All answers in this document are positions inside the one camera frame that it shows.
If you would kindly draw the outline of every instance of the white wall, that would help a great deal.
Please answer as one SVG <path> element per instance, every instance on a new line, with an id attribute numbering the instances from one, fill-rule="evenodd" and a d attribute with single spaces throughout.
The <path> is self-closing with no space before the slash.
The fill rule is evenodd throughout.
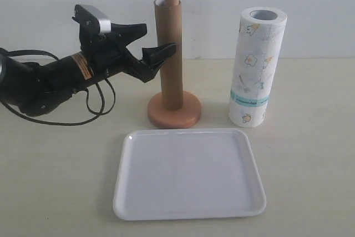
<path id="1" fill-rule="evenodd" d="M 115 23 L 148 24 L 131 45 L 155 46 L 153 0 L 0 0 L 0 47 L 37 48 L 60 57 L 79 48 L 76 3 L 92 4 Z M 355 57 L 355 0 L 182 0 L 184 57 L 233 58 L 240 13 L 271 6 L 288 15 L 281 57 Z"/>

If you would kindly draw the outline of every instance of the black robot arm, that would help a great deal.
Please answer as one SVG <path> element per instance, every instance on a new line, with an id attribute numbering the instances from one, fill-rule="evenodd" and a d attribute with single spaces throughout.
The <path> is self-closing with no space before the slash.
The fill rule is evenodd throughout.
<path id="1" fill-rule="evenodd" d="M 9 105 L 15 105 L 29 117 L 48 114 L 76 92 L 87 91 L 94 84 L 99 89 L 100 81 L 108 82 L 120 72 L 146 83 L 176 52 L 173 43 L 143 48 L 143 58 L 138 60 L 126 46 L 147 34 L 145 24 L 114 24 L 95 7 L 79 4 L 73 19 L 79 23 L 81 44 L 81 51 L 74 55 L 58 59 L 44 51 L 0 49 L 0 102 L 9 110 Z M 40 65 L 11 58 L 23 55 L 51 56 L 56 61 Z"/>

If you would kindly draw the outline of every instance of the orange warning label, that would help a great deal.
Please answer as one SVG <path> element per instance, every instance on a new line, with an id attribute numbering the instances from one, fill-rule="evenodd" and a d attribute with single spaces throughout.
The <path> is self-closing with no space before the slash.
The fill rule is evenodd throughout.
<path id="1" fill-rule="evenodd" d="M 82 74 L 84 76 L 84 79 L 90 79 L 92 77 L 89 68 L 88 68 L 88 62 L 87 59 L 81 54 L 81 52 L 76 53 L 74 55 L 71 55 L 73 60 L 76 62 L 78 65 L 79 69 L 82 71 Z"/>

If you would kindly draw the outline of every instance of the table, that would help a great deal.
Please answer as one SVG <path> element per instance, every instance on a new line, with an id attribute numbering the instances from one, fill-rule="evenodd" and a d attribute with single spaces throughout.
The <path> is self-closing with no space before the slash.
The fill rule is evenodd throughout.
<path id="1" fill-rule="evenodd" d="M 231 59 L 185 60 L 184 88 L 202 102 L 195 128 L 228 118 Z M 0 107 L 1 236 L 352 236 L 355 232 L 355 59 L 280 59 L 265 121 L 248 135 L 267 198 L 239 219 L 125 222 L 112 199 L 124 137 L 154 129 L 146 116 L 159 77 L 111 79 L 110 115 L 81 127 L 26 122 Z M 111 103 L 109 89 L 104 92 Z M 100 100 L 91 89 L 90 104 Z M 90 114 L 78 93 L 45 119 Z"/>

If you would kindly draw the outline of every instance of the wooden base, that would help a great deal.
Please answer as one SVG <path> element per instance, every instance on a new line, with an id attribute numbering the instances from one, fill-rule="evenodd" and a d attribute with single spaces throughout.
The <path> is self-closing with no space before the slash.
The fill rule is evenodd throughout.
<path id="1" fill-rule="evenodd" d="M 201 103 L 193 94 L 184 91 L 184 104 L 178 110 L 163 108 L 161 93 L 152 97 L 148 104 L 148 118 L 160 129 L 187 129 L 201 117 Z"/>

